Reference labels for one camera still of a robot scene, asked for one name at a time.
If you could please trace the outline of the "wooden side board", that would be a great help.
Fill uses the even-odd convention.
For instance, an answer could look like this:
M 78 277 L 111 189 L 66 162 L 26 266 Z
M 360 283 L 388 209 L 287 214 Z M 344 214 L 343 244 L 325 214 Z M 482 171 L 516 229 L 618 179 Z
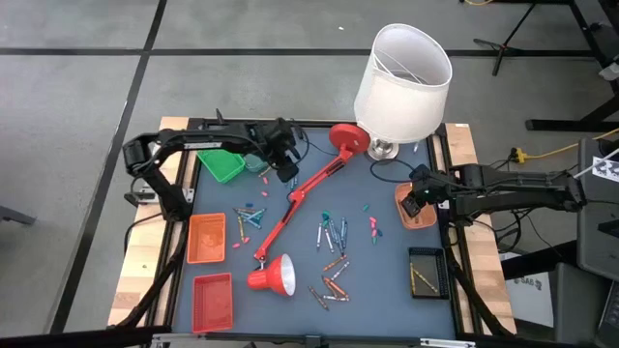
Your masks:
M 471 130 L 467 124 L 446 123 L 440 128 L 446 134 L 446 144 L 436 152 L 438 167 L 447 163 L 461 165 L 478 161 Z M 460 238 L 457 231 L 449 230 L 452 251 L 457 262 L 467 268 L 475 289 L 499 323 L 509 332 L 516 332 L 509 293 L 494 233 L 488 215 L 463 228 Z
M 189 123 L 189 117 L 162 117 L 159 129 L 183 130 Z M 188 189 L 192 181 L 194 163 L 195 152 L 176 153 L 164 162 L 161 172 L 170 183 L 175 180 L 176 183 L 181 183 L 184 189 Z M 160 212 L 159 203 L 139 205 L 133 220 L 138 221 Z M 107 320 L 108 326 L 119 324 L 129 316 L 173 254 L 183 225 L 173 223 L 171 230 L 166 229 L 166 226 L 163 217 L 157 216 L 140 222 L 132 229 Z M 150 309 L 139 320 L 138 327 L 165 324 L 171 282 L 172 275 L 156 300 L 153 300 Z

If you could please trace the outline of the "green mesh basket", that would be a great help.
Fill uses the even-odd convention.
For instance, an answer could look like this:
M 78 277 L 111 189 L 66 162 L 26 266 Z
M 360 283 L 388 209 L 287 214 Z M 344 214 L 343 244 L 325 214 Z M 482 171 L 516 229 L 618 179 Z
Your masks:
M 245 169 L 246 165 L 241 155 L 225 150 L 200 150 L 197 152 L 197 157 L 215 180 L 221 184 L 234 179 Z

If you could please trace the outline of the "orange plastic bin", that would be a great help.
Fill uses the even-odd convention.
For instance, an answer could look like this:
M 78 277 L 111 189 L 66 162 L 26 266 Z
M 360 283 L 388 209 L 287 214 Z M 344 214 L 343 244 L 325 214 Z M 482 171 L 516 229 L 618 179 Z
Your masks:
M 396 209 L 403 227 L 407 230 L 417 230 L 434 225 L 437 222 L 437 214 L 431 205 L 426 205 L 415 217 L 410 217 L 403 210 L 400 203 L 410 191 L 410 184 L 399 184 L 395 189 Z

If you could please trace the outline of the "black tripod stand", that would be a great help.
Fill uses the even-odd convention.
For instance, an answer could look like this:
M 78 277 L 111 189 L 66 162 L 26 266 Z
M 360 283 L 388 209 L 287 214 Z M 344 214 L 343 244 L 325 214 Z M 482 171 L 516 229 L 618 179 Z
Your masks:
M 597 43 L 590 25 L 586 22 L 584 15 L 577 6 L 575 0 L 486 0 L 480 6 L 497 4 L 526 4 L 528 6 L 525 13 L 518 20 L 512 31 L 501 43 L 494 43 L 487 40 L 475 38 L 473 43 L 479 46 L 486 46 L 494 52 L 494 65 L 491 71 L 493 76 L 497 76 L 502 62 L 507 57 L 534 57 L 534 58 L 594 58 L 598 62 L 605 61 L 605 55 Z M 578 30 L 587 44 L 586 49 L 523 49 L 511 46 L 514 38 L 524 21 L 533 13 L 538 6 L 564 6 L 567 7 L 575 19 Z

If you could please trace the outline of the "orange crayon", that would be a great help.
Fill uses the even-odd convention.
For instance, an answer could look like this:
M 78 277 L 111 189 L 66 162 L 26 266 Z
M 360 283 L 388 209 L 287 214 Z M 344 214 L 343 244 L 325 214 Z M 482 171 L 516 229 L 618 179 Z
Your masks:
M 333 269 L 337 264 L 341 263 L 342 261 L 347 259 L 347 255 L 344 254 L 341 257 L 337 258 L 336 260 L 334 260 L 333 262 L 329 263 L 327 266 L 325 266 L 323 268 L 323 272 L 327 272 L 331 269 Z

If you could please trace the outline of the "red desk lamp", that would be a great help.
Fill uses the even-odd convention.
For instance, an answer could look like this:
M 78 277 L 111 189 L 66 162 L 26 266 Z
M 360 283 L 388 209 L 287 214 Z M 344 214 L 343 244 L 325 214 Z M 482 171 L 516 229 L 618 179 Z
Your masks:
M 370 144 L 369 135 L 361 128 L 349 124 L 336 124 L 329 130 L 329 140 L 339 151 L 321 170 L 307 179 L 289 195 L 289 207 L 254 254 L 260 266 L 249 273 L 247 285 L 251 290 L 272 290 L 285 297 L 292 297 L 296 290 L 296 274 L 291 257 L 283 253 L 270 263 L 268 251 L 280 232 L 292 220 L 309 192 L 321 182 L 343 169 L 357 154 L 363 153 Z

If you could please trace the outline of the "dark grey tower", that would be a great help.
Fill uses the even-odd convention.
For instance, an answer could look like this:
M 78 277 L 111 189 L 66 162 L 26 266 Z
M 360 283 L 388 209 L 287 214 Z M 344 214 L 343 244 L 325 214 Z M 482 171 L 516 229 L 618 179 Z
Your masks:
M 556 265 L 554 277 L 554 340 L 594 347 L 611 281 L 566 263 Z

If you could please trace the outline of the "red-orange crayon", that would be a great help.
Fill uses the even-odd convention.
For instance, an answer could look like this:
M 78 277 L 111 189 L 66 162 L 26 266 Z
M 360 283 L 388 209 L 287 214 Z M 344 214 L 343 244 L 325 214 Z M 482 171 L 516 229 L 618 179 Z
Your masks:
M 331 281 L 328 277 L 326 277 L 326 280 L 330 284 L 330 286 L 335 290 L 335 292 L 337 294 L 337 297 L 349 298 L 349 295 L 341 287 L 339 287 L 336 283 Z

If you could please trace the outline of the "grey cabinet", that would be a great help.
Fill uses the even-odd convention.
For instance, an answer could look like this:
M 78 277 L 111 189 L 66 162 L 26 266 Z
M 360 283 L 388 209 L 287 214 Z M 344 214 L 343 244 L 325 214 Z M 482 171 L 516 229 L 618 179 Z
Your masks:
M 581 139 L 578 180 L 586 205 L 577 214 L 577 264 L 598 276 L 619 281 L 619 183 L 594 176 L 593 157 L 604 158 L 599 142 Z

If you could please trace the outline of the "black-white marker tag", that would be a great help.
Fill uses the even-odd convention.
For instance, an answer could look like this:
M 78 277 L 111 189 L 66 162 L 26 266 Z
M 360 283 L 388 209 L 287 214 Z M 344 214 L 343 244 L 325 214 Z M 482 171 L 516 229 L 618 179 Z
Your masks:
M 619 161 L 593 157 L 591 173 L 596 177 L 619 183 Z

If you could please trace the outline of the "black desk frame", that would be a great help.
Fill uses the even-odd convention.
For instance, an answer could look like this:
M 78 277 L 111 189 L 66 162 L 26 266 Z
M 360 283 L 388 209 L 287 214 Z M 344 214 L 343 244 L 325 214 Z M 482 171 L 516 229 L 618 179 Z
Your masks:
M 601 47 L 594 38 L 593 29 L 586 23 L 583 14 L 577 7 L 575 0 L 561 0 L 567 5 L 575 21 L 587 42 L 593 57 L 602 68 L 608 68 L 611 60 L 603 54 Z M 552 119 L 529 119 L 525 121 L 525 127 L 529 131 L 611 131 L 619 128 L 619 121 L 609 122 L 607 118 L 619 113 L 619 82 L 610 83 L 613 96 L 600 106 L 575 121 L 552 120 Z

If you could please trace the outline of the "teal plastic bin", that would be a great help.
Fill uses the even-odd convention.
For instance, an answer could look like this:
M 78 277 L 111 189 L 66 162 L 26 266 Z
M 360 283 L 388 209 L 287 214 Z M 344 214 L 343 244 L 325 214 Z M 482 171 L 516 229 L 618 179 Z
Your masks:
M 246 169 L 252 173 L 259 173 L 268 166 L 267 162 L 256 155 L 247 154 L 243 156 L 243 159 Z

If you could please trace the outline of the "white-shade table lamp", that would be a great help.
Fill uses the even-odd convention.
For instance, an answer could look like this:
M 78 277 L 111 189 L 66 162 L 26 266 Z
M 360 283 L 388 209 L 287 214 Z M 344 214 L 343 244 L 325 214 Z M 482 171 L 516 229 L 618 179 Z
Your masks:
M 408 24 L 383 27 L 374 38 L 353 110 L 368 133 L 368 155 L 391 160 L 401 144 L 417 144 L 443 122 L 452 63 L 430 35 Z

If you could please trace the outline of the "black mesh basket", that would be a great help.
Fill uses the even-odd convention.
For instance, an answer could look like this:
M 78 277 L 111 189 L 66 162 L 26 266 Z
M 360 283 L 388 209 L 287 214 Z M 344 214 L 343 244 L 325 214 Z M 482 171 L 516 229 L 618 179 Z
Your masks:
M 419 271 L 439 291 L 433 293 L 416 275 L 416 293 L 414 299 L 449 300 L 450 285 L 446 270 L 444 250 L 432 247 L 410 247 L 408 249 L 408 261 L 412 262 L 414 269 Z

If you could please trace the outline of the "orange mesh basket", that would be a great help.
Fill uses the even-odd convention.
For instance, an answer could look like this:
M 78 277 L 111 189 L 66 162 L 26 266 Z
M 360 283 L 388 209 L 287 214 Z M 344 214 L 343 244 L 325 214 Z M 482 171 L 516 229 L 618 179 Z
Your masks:
M 192 215 L 189 224 L 187 262 L 219 263 L 225 259 L 225 213 Z

